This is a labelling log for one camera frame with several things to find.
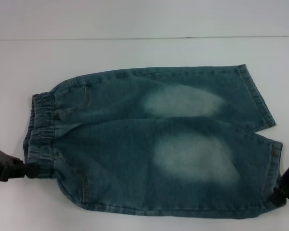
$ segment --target elastic waistband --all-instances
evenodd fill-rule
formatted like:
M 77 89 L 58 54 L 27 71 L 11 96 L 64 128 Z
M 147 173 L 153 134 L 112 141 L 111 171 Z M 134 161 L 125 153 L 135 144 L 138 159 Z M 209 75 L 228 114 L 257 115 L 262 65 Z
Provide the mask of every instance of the elastic waistband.
M 38 178 L 53 177 L 53 149 L 55 123 L 54 102 L 51 93 L 32 96 L 31 117 L 24 140 L 26 163 L 39 165 Z

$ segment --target denim shorts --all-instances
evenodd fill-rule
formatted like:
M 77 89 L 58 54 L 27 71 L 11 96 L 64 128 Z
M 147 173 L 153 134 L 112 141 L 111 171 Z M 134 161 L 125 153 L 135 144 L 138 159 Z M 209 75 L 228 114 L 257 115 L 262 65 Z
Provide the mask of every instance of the denim shorts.
M 274 125 L 245 65 L 107 71 L 33 96 L 25 160 L 84 209 L 252 218 L 277 208 Z

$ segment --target blue denim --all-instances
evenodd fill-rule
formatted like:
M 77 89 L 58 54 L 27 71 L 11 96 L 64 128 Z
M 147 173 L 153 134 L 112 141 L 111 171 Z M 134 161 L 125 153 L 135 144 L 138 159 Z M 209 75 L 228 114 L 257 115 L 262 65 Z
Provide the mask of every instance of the blue denim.
M 25 160 L 84 209 L 252 218 L 276 208 L 274 125 L 245 65 L 115 70 L 34 95 Z

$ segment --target white surface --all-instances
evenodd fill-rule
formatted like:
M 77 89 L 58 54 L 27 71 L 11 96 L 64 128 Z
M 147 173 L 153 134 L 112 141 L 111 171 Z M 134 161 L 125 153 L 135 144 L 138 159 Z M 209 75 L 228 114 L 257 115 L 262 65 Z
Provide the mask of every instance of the white surface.
M 0 149 L 23 159 L 30 96 L 87 73 L 149 66 L 246 64 L 277 126 L 289 166 L 289 38 L 0 42 Z M 0 231 L 289 231 L 289 203 L 247 220 L 138 217 L 85 211 L 55 180 L 0 182 Z
M 0 39 L 289 35 L 289 0 L 0 0 Z

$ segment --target jeans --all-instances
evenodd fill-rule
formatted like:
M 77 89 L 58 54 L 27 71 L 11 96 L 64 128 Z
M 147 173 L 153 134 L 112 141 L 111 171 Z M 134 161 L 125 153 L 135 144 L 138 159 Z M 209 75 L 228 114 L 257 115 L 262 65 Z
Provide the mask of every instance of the jeans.
M 115 70 L 34 95 L 25 160 L 84 209 L 252 218 L 277 208 L 274 125 L 245 65 Z

